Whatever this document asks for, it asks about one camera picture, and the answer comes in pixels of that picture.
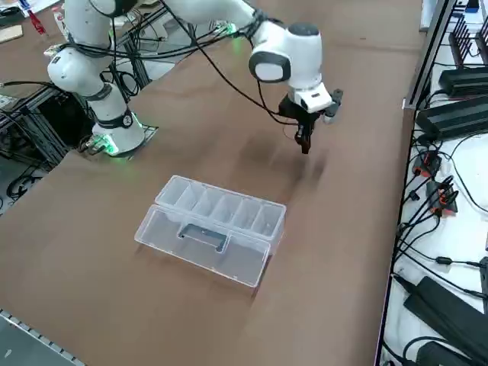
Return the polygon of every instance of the metal rack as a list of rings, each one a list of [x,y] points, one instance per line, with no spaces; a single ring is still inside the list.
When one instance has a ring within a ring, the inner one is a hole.
[[[438,0],[435,6],[432,22],[425,37],[419,61],[410,83],[409,92],[405,100],[405,109],[415,111],[422,101],[422,93],[429,83],[429,76],[434,66],[442,38],[448,29],[449,20],[457,0]]]
[[[449,44],[451,45],[454,63],[457,67],[463,67],[471,48],[470,31],[467,29],[463,15],[459,17],[454,30],[449,34]]]
[[[36,339],[38,342],[43,343],[46,347],[50,348],[52,351],[57,353],[58,355],[64,357],[66,360],[70,361],[72,364],[76,366],[85,366],[83,362],[81,362],[77,357],[73,356],[71,353],[67,352],[64,348],[59,347],[56,343],[50,341],[47,337],[40,334],[36,330],[29,327],[27,324],[21,322],[16,317],[12,316],[9,312],[0,309],[0,316],[9,324],[13,325],[14,327],[18,328],[22,332],[27,333],[32,338]]]
[[[480,31],[476,34],[476,45],[485,65],[488,65],[488,18],[485,19]]]
[[[34,143],[51,168],[63,160],[69,148],[59,138],[38,107],[49,98],[59,94],[60,91],[54,88],[43,87],[24,103],[16,106],[15,111],[11,112],[10,118],[0,115],[0,130],[16,123],[19,129]]]

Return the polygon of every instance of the floor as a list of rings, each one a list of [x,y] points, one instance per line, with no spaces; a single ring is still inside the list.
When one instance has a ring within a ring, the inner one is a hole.
[[[29,165],[0,157],[0,216],[12,206],[14,200],[7,196],[8,185],[29,167]],[[42,171],[35,172],[34,176],[41,176]]]
[[[0,318],[0,366],[69,366],[71,364],[43,343]]]

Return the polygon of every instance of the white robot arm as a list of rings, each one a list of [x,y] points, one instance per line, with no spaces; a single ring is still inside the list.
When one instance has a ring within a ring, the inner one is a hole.
[[[110,47],[110,19],[126,14],[143,1],[66,0],[66,27],[71,41],[86,46]],[[179,18],[192,24],[222,20],[249,33],[254,48],[249,71],[261,82],[287,82],[288,96],[280,104],[280,114],[297,119],[295,139],[304,153],[310,148],[315,120],[332,115],[340,105],[340,95],[332,98],[322,83],[322,40],[312,24],[283,28],[243,0],[165,0]],[[137,148],[144,140],[142,127],[133,119],[116,85],[102,82],[100,73],[112,61],[109,56],[81,53],[65,48],[51,60],[48,73],[63,90],[86,97],[99,123],[94,134],[109,142],[110,155]]]

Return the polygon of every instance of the metal frame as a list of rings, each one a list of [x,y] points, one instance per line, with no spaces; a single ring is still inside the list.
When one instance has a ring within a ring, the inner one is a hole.
[[[65,358],[67,361],[70,361],[72,364],[76,366],[85,366],[83,362],[81,362],[77,357],[73,356],[64,348],[59,347],[54,342],[50,341],[47,337],[40,334],[36,330],[29,327],[27,324],[21,322],[16,317],[12,316],[7,311],[0,309],[0,316],[9,324],[14,326],[15,328],[21,330],[22,332],[27,333],[29,336],[37,340],[38,342],[45,345],[47,348],[50,348],[52,351],[60,355],[61,357]]]
[[[34,143],[52,168],[63,160],[69,148],[59,138],[49,121],[40,114],[38,106],[59,93],[54,88],[41,88],[25,102],[20,103],[12,112],[11,118],[0,116],[0,130],[10,127],[14,121],[17,122],[22,132]],[[22,113],[26,109],[34,114]]]
[[[421,95],[429,80],[439,46],[445,31],[448,29],[449,19],[456,2],[456,0],[439,0],[435,6],[430,28],[425,37],[422,52],[406,96],[405,109],[416,110],[422,100]]]
[[[142,29],[150,26],[152,22],[157,21],[167,12],[168,11],[164,7],[160,7],[157,10],[151,12],[147,17],[141,20],[145,24],[142,27]],[[119,44],[121,46],[124,46],[125,50],[128,53],[137,52],[138,49],[136,45],[136,28],[132,27],[128,32],[126,32],[125,35],[123,35],[122,38],[120,39]],[[149,78],[147,74],[147,70],[146,67],[144,66],[144,62],[141,59],[132,59],[130,62],[132,64],[134,76],[139,82],[141,89],[145,88],[147,85],[150,84],[152,80]]]

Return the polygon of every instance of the clear plastic box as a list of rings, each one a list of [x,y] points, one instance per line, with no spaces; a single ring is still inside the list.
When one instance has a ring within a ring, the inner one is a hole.
[[[135,239],[256,287],[283,235],[286,207],[173,176]]]

